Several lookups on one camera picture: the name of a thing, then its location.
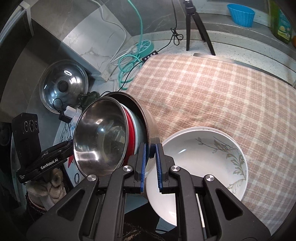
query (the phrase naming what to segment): pink plaid fabric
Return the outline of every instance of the pink plaid fabric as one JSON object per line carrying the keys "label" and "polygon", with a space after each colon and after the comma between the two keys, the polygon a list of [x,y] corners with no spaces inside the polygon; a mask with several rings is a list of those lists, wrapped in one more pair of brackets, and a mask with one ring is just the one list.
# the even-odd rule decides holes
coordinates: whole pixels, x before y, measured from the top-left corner
{"label": "pink plaid fabric", "polygon": [[192,126],[232,136],[249,168],[242,202],[276,231],[296,201],[295,89],[237,64],[156,55],[127,92],[150,110],[162,140]]}

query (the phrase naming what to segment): gloved hand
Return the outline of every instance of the gloved hand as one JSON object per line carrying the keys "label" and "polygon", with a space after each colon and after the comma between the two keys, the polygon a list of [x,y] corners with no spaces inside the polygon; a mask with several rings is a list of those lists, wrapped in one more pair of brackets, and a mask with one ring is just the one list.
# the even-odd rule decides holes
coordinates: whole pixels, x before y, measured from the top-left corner
{"label": "gloved hand", "polygon": [[55,168],[51,172],[51,181],[29,181],[26,184],[29,200],[40,208],[49,210],[66,195],[63,173]]}

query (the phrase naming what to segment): blue container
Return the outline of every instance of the blue container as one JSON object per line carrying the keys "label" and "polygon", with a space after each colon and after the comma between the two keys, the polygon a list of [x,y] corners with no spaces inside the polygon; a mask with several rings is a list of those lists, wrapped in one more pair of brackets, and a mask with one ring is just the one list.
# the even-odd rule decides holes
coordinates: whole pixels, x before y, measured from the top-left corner
{"label": "blue container", "polygon": [[232,20],[243,27],[252,27],[255,12],[249,7],[239,4],[228,4]]}

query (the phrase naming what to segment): green bottle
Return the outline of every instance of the green bottle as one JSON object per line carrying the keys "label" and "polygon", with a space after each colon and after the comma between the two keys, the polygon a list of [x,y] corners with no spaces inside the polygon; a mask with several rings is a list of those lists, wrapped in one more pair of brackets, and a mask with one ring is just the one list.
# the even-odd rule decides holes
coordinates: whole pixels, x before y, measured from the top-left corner
{"label": "green bottle", "polygon": [[292,38],[292,26],[277,4],[270,1],[271,31],[273,35],[288,44]]}

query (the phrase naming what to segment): black tripod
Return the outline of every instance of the black tripod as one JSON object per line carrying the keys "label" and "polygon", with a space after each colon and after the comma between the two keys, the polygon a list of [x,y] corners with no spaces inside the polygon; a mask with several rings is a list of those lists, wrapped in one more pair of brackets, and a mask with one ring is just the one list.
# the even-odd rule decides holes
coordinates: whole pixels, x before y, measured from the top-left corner
{"label": "black tripod", "polygon": [[216,55],[215,51],[213,49],[211,40],[209,38],[209,35],[207,34],[205,26],[204,26],[202,20],[200,19],[200,16],[196,12],[196,8],[194,7],[192,1],[191,0],[184,0],[184,4],[185,4],[185,10],[186,10],[186,51],[188,51],[189,47],[190,47],[190,30],[191,30],[190,16],[192,16],[193,20],[197,26],[197,29],[200,33],[200,36],[202,37],[202,40],[207,42],[207,45],[209,46],[211,54]]}

